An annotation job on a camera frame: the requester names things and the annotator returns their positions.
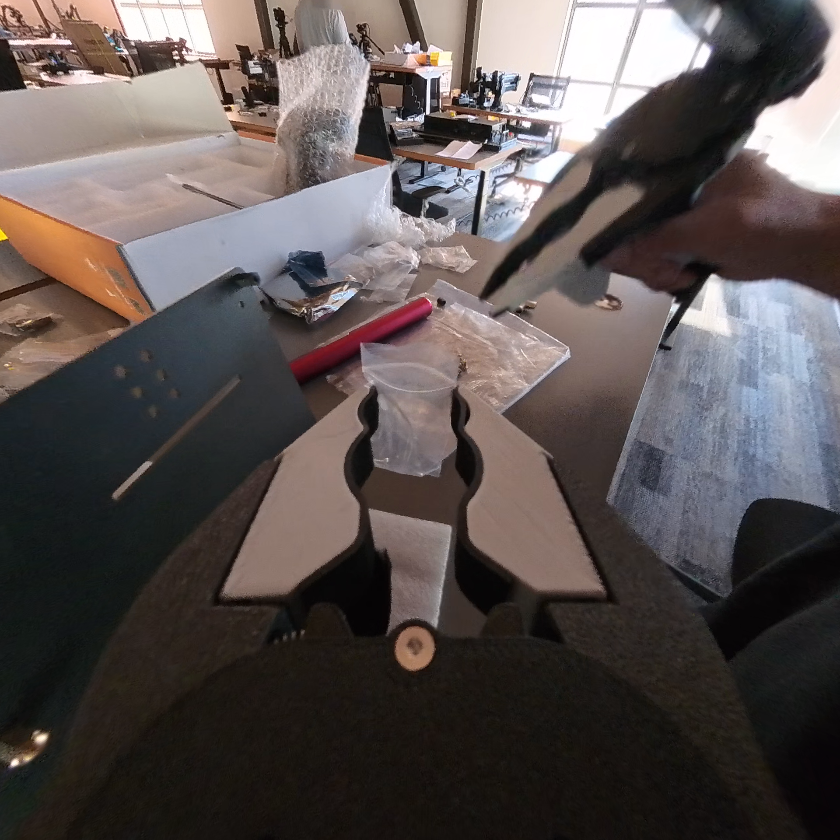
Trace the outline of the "large window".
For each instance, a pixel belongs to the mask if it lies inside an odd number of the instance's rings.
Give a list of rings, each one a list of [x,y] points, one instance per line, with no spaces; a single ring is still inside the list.
[[[600,125],[709,55],[666,2],[573,1],[556,66],[569,81],[562,110]]]

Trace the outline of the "black office chair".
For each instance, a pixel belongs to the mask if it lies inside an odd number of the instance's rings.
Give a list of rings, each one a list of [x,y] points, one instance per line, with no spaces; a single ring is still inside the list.
[[[570,77],[529,74],[520,104],[525,109],[561,110],[571,84]]]

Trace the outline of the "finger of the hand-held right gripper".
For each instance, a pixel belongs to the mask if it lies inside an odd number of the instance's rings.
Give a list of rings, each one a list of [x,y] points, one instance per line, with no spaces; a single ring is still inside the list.
[[[601,195],[598,187],[588,185],[592,168],[591,160],[575,157],[543,192],[527,222],[511,240],[507,253],[491,272],[482,290],[484,298],[492,298],[492,291],[520,267],[525,258],[535,256],[541,245],[569,230]]]
[[[645,196],[638,184],[623,184],[598,196],[569,230],[554,236],[525,258],[499,287],[492,291],[492,316],[512,312],[544,292],[559,291],[580,306],[604,297],[609,272],[590,265],[583,251],[602,234],[617,230],[617,220],[633,210]]]

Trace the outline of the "black equipment case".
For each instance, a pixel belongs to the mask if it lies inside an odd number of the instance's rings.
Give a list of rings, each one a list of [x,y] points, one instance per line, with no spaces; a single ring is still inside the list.
[[[433,112],[425,116],[420,133],[438,142],[461,140],[478,144],[496,144],[504,134],[503,122],[475,114]]]

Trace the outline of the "dark desk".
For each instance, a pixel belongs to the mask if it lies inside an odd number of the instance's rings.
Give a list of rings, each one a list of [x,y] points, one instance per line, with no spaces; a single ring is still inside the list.
[[[454,234],[444,245],[465,246],[476,264],[465,274],[421,266],[412,294],[430,288],[438,277],[477,294],[506,244]],[[2,311],[21,302],[63,316],[55,334],[45,339],[71,340],[126,323],[32,267],[8,241],[2,242],[1,250]],[[505,412],[512,424],[551,453],[562,477],[579,480],[602,501],[609,495],[670,310],[669,297],[647,290],[635,280],[614,276],[609,291],[622,302],[621,310],[582,308],[550,292],[526,313],[525,320],[566,344],[571,356]],[[376,309],[352,302],[312,332],[279,313],[270,314],[269,323],[290,361],[366,320]],[[303,393],[316,419],[343,399],[323,378],[303,386]],[[374,509],[454,524],[462,489],[455,457],[450,456],[438,478],[410,478],[378,469],[365,484],[364,493]],[[475,636],[483,622],[483,615],[457,587],[450,564],[437,628],[450,636]]]

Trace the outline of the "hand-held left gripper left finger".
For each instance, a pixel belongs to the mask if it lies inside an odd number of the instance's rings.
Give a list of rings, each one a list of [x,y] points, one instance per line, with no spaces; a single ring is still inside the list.
[[[375,548],[362,489],[371,477],[377,393],[364,387],[290,444],[219,592],[226,604],[284,607],[295,629],[319,603],[355,634],[385,634],[392,567]]]

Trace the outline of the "white foam sheet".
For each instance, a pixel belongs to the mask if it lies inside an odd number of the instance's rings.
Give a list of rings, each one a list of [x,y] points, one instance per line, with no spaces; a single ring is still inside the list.
[[[453,529],[444,523],[371,510],[374,546],[391,563],[388,632],[418,620],[438,624]]]

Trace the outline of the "person's black clothing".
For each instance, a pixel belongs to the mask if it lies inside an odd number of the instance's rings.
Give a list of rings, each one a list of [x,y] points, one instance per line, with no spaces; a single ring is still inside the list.
[[[838,514],[754,501],[731,591],[702,613],[792,808],[812,838],[839,838]]]

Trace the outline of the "metal screwdriver shaft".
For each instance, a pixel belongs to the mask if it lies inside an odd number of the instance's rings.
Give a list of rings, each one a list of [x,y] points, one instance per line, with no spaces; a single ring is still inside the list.
[[[226,198],[226,197],[224,197],[224,196],[220,196],[220,195],[218,195],[218,194],[215,194],[215,193],[213,193],[213,192],[210,192],[210,191],[209,191],[209,190],[207,190],[205,187],[202,187],[202,186],[198,185],[198,184],[197,184],[197,183],[195,183],[195,182],[185,181],[185,180],[183,180],[182,178],[180,178],[179,176],[174,175],[174,174],[172,174],[172,173],[166,173],[166,174],[165,174],[165,177],[166,177],[166,178],[167,178],[167,179],[168,179],[168,180],[169,180],[172,184],[174,184],[175,186],[179,186],[179,187],[181,187],[183,190],[185,190],[185,191],[187,191],[187,192],[189,192],[189,193],[192,193],[192,194],[194,194],[194,195],[198,195],[198,196],[205,197],[205,198],[207,198],[207,199],[209,199],[209,200],[212,200],[212,201],[214,201],[214,202],[216,202],[216,203],[222,204],[222,205],[224,205],[224,206],[226,206],[226,207],[233,208],[233,209],[235,209],[235,210],[245,209],[245,205],[242,205],[242,204],[240,204],[240,203],[236,203],[236,202],[234,202],[234,201],[232,201],[232,200],[230,200],[230,199],[228,199],[228,198]]]

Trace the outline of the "orange and white cardboard box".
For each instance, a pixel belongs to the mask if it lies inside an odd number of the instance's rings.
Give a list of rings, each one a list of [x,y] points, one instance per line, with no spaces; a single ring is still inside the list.
[[[369,243],[388,164],[289,195],[277,145],[234,130],[202,66],[6,91],[1,222],[33,267],[137,322],[232,268],[263,279],[290,252],[328,261]],[[245,209],[194,195],[172,173]]]

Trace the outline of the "bubble wrapped dark part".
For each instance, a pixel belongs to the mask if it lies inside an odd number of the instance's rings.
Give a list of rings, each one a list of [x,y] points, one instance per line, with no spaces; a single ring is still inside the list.
[[[283,195],[352,170],[370,64],[352,45],[312,47],[277,63],[276,182]]]

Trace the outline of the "black metal base plate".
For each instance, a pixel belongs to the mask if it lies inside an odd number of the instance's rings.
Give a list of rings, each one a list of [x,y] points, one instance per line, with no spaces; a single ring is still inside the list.
[[[314,423],[232,269],[2,404],[2,832],[163,560]]]

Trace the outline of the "background wooden desk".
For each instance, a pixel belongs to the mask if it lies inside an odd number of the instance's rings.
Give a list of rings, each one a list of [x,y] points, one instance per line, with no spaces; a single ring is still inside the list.
[[[511,143],[498,152],[479,150],[468,159],[460,160],[444,156],[444,146],[439,143],[415,143],[407,146],[391,143],[390,146],[392,153],[397,158],[424,165],[442,165],[457,172],[477,177],[474,211],[471,218],[471,234],[474,236],[482,236],[487,199],[494,182],[493,173],[508,163],[514,165],[519,155],[525,151],[523,144]]]

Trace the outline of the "heap of clear plastic bags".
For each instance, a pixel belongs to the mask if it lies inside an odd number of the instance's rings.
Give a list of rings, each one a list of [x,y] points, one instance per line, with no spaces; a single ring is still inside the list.
[[[351,275],[368,302],[404,301],[421,266],[465,274],[476,264],[465,246],[443,245],[455,232],[454,220],[443,224],[398,209],[390,186],[374,201],[365,225],[370,243],[358,252],[362,267]]]

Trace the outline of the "silver antistatic bag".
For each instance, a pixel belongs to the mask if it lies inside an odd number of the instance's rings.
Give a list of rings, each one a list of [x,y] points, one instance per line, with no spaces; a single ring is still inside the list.
[[[289,253],[279,275],[261,280],[258,288],[274,308],[312,326],[352,300],[362,283],[342,269],[329,268],[323,252],[298,250]]]

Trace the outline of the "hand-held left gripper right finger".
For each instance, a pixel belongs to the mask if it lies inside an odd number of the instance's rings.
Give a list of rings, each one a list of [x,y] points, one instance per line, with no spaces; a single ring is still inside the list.
[[[607,586],[552,456],[470,390],[453,392],[458,504],[455,579],[485,616],[517,607],[529,631],[555,603],[607,602]]]

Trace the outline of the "large clear plastic bag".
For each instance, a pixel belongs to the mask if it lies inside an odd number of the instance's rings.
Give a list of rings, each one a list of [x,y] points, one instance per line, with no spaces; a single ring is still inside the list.
[[[393,400],[438,402],[461,386],[498,412],[507,410],[571,357],[561,341],[518,316],[489,315],[475,296],[437,280],[408,303],[431,313],[383,339],[365,339],[352,360],[327,373],[345,395],[363,386]]]

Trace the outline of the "small bag of metal parts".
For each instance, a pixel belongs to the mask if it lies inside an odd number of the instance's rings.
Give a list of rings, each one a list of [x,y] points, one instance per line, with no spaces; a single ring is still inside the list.
[[[1,334],[8,338],[24,339],[58,326],[63,316],[42,311],[24,303],[16,303],[1,311]]]

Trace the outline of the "small clear plastic bag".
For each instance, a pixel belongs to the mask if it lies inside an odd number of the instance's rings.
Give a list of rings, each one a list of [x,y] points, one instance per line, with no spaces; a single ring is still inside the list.
[[[430,342],[364,343],[362,374],[376,391],[374,465],[413,477],[440,475],[456,447],[451,412],[460,359]]]

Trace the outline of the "person's right hand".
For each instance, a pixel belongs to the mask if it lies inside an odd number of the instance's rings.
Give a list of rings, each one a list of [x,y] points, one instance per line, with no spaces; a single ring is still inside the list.
[[[795,184],[765,157],[741,152],[692,208],[628,239],[611,272],[676,294],[706,266],[725,280],[788,280],[839,298],[839,197]]]

